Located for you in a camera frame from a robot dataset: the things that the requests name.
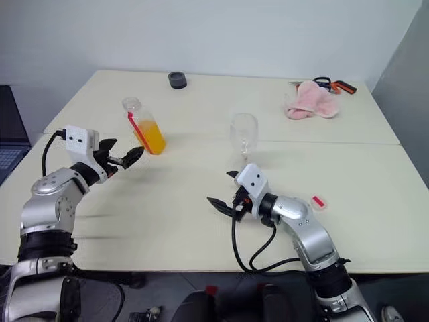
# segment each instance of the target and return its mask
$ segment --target table surface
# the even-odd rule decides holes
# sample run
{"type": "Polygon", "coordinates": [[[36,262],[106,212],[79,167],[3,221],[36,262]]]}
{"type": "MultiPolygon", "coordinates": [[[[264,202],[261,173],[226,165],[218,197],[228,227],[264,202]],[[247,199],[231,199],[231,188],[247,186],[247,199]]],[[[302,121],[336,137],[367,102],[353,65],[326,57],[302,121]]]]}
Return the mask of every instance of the table surface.
{"type": "Polygon", "coordinates": [[[49,124],[53,133],[66,124],[105,134],[127,134],[122,99],[138,97],[152,111],[162,131],[227,138],[236,112],[250,112],[259,122],[259,139],[294,142],[399,144],[364,83],[354,95],[336,97],[341,112],[334,119],[295,121],[283,112],[295,87],[280,78],[186,75],[188,86],[173,89],[166,73],[100,70],[49,124]]]}
{"type": "MultiPolygon", "coordinates": [[[[81,268],[239,270],[231,220],[206,201],[207,196],[230,201],[235,192],[225,175],[237,166],[229,141],[166,134],[168,146],[161,156],[144,154],[132,168],[91,187],[78,206],[73,260],[81,268]]],[[[2,264],[16,261],[21,209],[40,177],[48,136],[0,187],[2,264]]],[[[116,137],[113,155],[137,144],[130,133],[116,137]]],[[[274,193],[326,199],[328,207],[316,218],[340,255],[352,260],[350,272],[429,272],[428,190],[401,146],[261,141],[251,161],[263,169],[274,193]]],[[[64,142],[56,140],[48,172],[70,165],[64,142]]],[[[243,259],[248,261],[270,233],[251,216],[238,224],[243,259]]],[[[294,256],[290,237],[279,231],[257,266],[294,256]]]]}

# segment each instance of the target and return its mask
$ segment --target pink cloth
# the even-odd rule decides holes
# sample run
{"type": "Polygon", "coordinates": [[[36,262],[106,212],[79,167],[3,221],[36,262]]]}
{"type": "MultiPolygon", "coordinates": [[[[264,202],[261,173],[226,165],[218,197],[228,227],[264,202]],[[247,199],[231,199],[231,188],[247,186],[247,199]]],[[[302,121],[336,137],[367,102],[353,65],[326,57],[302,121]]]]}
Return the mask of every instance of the pink cloth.
{"type": "Polygon", "coordinates": [[[285,114],[290,119],[305,119],[314,114],[325,119],[333,118],[339,112],[334,95],[316,82],[303,82],[296,93],[296,100],[285,106],[285,114]]]}

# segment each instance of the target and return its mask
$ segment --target black lid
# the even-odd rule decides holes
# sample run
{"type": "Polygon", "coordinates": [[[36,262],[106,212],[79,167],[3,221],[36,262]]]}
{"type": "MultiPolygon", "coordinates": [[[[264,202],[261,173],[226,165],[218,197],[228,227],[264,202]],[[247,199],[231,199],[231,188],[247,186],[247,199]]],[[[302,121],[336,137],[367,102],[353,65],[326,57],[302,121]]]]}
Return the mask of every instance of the black lid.
{"type": "Polygon", "coordinates": [[[168,74],[168,80],[174,89],[183,89],[188,84],[183,72],[171,72],[168,74]]]}

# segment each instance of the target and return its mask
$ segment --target silver robot arm segment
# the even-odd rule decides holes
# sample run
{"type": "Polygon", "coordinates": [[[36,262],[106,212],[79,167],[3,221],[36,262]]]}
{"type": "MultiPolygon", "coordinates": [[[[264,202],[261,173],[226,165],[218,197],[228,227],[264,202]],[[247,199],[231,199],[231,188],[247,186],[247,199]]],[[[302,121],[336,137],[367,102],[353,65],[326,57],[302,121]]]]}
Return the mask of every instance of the silver robot arm segment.
{"type": "Polygon", "coordinates": [[[270,193],[268,181],[255,164],[248,164],[235,177],[252,201],[256,218],[270,218],[292,236],[293,244],[325,321],[376,322],[356,282],[352,280],[325,228],[314,217],[311,206],[299,198],[270,193]]]}
{"type": "Polygon", "coordinates": [[[69,125],[62,137],[75,163],[39,179],[23,207],[18,263],[3,309],[6,322],[76,321],[80,285],[71,259],[77,249],[72,238],[76,208],[91,185],[117,172],[110,164],[128,168],[144,151],[138,147],[123,158],[110,157],[116,139],[99,142],[96,131],[69,125]]]}

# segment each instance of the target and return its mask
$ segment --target scissors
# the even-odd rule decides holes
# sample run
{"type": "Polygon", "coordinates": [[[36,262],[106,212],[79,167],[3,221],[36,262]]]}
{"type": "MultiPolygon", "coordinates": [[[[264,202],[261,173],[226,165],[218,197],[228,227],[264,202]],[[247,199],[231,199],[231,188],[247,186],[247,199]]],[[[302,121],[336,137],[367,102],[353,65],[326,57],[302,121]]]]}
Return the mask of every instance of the scissors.
{"type": "MultiPolygon", "coordinates": [[[[335,82],[332,82],[329,77],[316,77],[313,79],[313,82],[316,82],[317,85],[320,87],[323,87],[327,89],[328,92],[333,94],[340,94],[340,89],[348,92],[348,94],[355,94],[357,91],[357,88],[354,86],[351,86],[350,84],[347,84],[346,82],[343,82],[342,80],[337,80],[335,82]]],[[[289,84],[294,86],[300,86],[302,82],[289,82],[289,84]]]]}

